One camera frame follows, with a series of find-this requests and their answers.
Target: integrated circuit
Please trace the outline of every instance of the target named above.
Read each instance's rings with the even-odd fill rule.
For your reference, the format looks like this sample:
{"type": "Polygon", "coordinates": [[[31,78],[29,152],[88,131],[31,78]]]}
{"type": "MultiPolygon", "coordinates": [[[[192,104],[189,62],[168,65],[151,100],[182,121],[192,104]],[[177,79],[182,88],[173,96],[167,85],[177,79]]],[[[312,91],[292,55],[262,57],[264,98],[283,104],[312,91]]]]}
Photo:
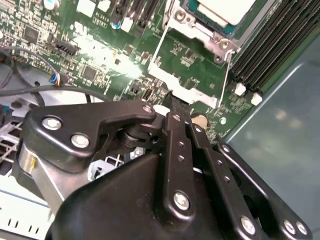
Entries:
{"type": "Polygon", "coordinates": [[[26,26],[24,29],[23,38],[28,41],[28,43],[37,44],[39,37],[39,32],[30,26],[26,26]]]}
{"type": "Polygon", "coordinates": [[[84,71],[83,71],[83,77],[85,79],[88,79],[88,80],[93,80],[95,79],[96,77],[96,74],[97,74],[97,70],[93,69],[92,67],[90,66],[86,66],[84,71]]]}

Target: capacitor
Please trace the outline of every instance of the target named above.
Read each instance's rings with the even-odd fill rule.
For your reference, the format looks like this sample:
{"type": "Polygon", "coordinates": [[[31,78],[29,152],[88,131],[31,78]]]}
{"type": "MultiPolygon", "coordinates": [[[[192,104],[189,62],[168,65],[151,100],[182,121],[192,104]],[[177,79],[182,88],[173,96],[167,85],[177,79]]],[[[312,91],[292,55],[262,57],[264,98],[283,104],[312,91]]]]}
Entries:
{"type": "Polygon", "coordinates": [[[121,28],[121,22],[116,22],[116,23],[111,23],[111,27],[113,28],[113,29],[119,29],[119,28],[121,28]]]}
{"type": "Polygon", "coordinates": [[[53,11],[57,10],[60,7],[60,2],[58,0],[43,0],[44,8],[53,11]]]}

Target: cable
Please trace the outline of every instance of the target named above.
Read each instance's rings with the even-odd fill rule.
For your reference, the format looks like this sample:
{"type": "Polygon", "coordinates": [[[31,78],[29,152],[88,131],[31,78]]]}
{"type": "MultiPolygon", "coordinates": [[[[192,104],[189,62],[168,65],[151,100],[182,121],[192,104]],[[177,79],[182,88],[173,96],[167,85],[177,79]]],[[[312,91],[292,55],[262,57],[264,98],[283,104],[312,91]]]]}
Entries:
{"type": "MultiPolygon", "coordinates": [[[[21,75],[15,63],[13,63],[12,70],[13,70],[13,74],[20,81],[20,83],[22,83],[27,89],[33,88],[33,86],[30,83],[28,83],[27,80],[21,75]]],[[[31,93],[31,95],[35,99],[39,107],[44,107],[46,105],[43,97],[40,95],[39,92],[33,92],[31,93]]]]}
{"type": "Polygon", "coordinates": [[[12,58],[12,56],[7,53],[6,51],[0,51],[0,53],[4,54],[7,58],[10,59],[10,70],[7,74],[7,76],[5,77],[4,81],[0,84],[0,90],[3,89],[5,86],[8,85],[8,83],[10,82],[13,74],[14,74],[14,71],[13,71],[13,65],[14,65],[14,59],[12,58]]]}
{"type": "Polygon", "coordinates": [[[79,88],[76,86],[56,86],[56,85],[36,86],[32,88],[24,88],[24,89],[16,89],[16,90],[2,90],[0,91],[0,97],[7,97],[7,96],[14,96],[14,95],[21,95],[21,94],[31,94],[31,93],[44,92],[44,91],[78,92],[78,93],[91,95],[104,102],[112,101],[109,97],[90,89],[79,88]]]}
{"type": "Polygon", "coordinates": [[[40,56],[39,54],[37,54],[33,51],[30,51],[28,49],[25,49],[23,47],[18,47],[18,46],[0,46],[0,49],[26,52],[26,53],[33,55],[36,58],[40,59],[42,62],[44,62],[55,74],[57,74],[57,75],[59,74],[59,72],[47,60],[45,60],[42,56],[40,56]]]}
{"type": "Polygon", "coordinates": [[[90,104],[90,103],[91,103],[91,97],[90,97],[90,95],[86,94],[86,95],[85,95],[85,99],[86,99],[86,103],[87,103],[87,104],[90,104]]]}

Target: black dimm slot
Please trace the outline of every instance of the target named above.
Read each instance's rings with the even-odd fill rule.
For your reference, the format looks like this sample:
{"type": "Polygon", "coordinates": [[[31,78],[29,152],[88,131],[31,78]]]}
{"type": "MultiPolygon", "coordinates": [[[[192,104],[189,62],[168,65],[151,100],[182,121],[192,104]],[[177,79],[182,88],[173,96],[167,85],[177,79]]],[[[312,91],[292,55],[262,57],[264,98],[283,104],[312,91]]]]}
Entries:
{"type": "Polygon", "coordinates": [[[276,45],[276,49],[272,52],[271,55],[268,56],[268,58],[266,58],[267,62],[264,61],[263,64],[261,64],[259,68],[256,69],[254,74],[250,77],[250,79],[254,80],[254,82],[252,83],[254,87],[257,85],[259,79],[263,76],[263,74],[270,68],[270,65],[272,65],[273,62],[275,62],[275,60],[279,57],[279,55],[283,54],[283,52],[285,52],[284,50],[286,50],[290,46],[290,43],[294,44],[295,40],[293,39],[296,37],[298,39],[303,37],[304,35],[300,32],[303,29],[308,29],[309,26],[312,25],[310,24],[310,21],[319,18],[320,2],[316,1],[315,3],[316,4],[313,5],[312,11],[309,10],[304,13],[304,18],[300,22],[298,22],[298,25],[292,26],[293,29],[288,33],[289,35],[285,36],[285,41],[280,42],[280,44],[276,45]]]}
{"type": "Polygon", "coordinates": [[[137,23],[137,28],[135,30],[135,36],[138,38],[145,31],[148,22],[151,20],[152,15],[154,14],[156,7],[160,0],[149,0],[148,5],[145,8],[140,20],[137,23]]]}
{"type": "Polygon", "coordinates": [[[287,60],[288,56],[290,56],[296,50],[296,48],[299,47],[299,45],[306,39],[306,37],[310,33],[312,33],[312,31],[314,31],[317,27],[320,27],[319,25],[317,25],[318,21],[319,19],[315,21],[311,26],[306,27],[303,30],[301,37],[297,39],[298,41],[291,44],[289,48],[287,48],[287,50],[280,56],[280,58],[278,58],[277,61],[272,63],[272,67],[269,68],[267,74],[263,75],[259,82],[255,84],[253,91],[262,88],[272,77],[272,75],[279,69],[279,67],[281,67],[281,65],[287,60]]]}
{"type": "MultiPolygon", "coordinates": [[[[288,14],[288,18],[285,19],[281,24],[279,24],[275,30],[273,31],[273,34],[271,35],[270,42],[265,44],[261,49],[260,53],[256,54],[252,60],[250,61],[250,65],[246,67],[245,71],[241,73],[242,78],[245,80],[245,82],[248,82],[248,78],[255,73],[256,68],[258,68],[261,65],[261,62],[265,61],[265,58],[267,57],[273,57],[274,56],[274,48],[277,47],[277,45],[281,45],[281,40],[286,35],[286,32],[290,29],[294,29],[293,26],[297,21],[299,21],[299,17],[303,13],[300,11],[301,6],[305,4],[305,2],[312,2],[313,0],[307,0],[307,1],[300,1],[299,5],[294,6],[290,13],[288,14]]],[[[306,6],[303,10],[310,11],[311,9],[306,6]]]]}
{"type": "Polygon", "coordinates": [[[129,10],[129,6],[131,4],[132,0],[122,0],[120,1],[113,10],[110,21],[114,24],[121,21],[127,14],[129,10]]]}
{"type": "Polygon", "coordinates": [[[140,17],[140,14],[142,10],[144,9],[144,6],[147,4],[145,0],[136,0],[134,1],[134,4],[132,6],[131,13],[133,14],[133,21],[137,21],[140,17]]]}
{"type": "Polygon", "coordinates": [[[237,62],[232,67],[232,71],[239,75],[243,68],[247,65],[250,59],[254,56],[260,46],[267,40],[268,35],[272,33],[272,30],[283,18],[285,18],[288,11],[291,9],[295,1],[288,1],[287,3],[281,3],[277,10],[272,14],[270,19],[266,22],[262,30],[255,36],[250,45],[246,48],[244,53],[240,56],[237,62]]]}

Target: motherboard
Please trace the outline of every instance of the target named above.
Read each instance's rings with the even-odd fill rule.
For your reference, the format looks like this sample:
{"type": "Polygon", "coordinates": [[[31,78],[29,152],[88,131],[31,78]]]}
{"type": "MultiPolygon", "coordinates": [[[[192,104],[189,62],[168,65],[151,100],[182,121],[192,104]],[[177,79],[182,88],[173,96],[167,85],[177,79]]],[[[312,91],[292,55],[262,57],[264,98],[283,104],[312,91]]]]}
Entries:
{"type": "Polygon", "coordinates": [[[319,17],[317,0],[0,0],[0,45],[114,101],[173,91],[213,140],[262,101],[319,17]]]}

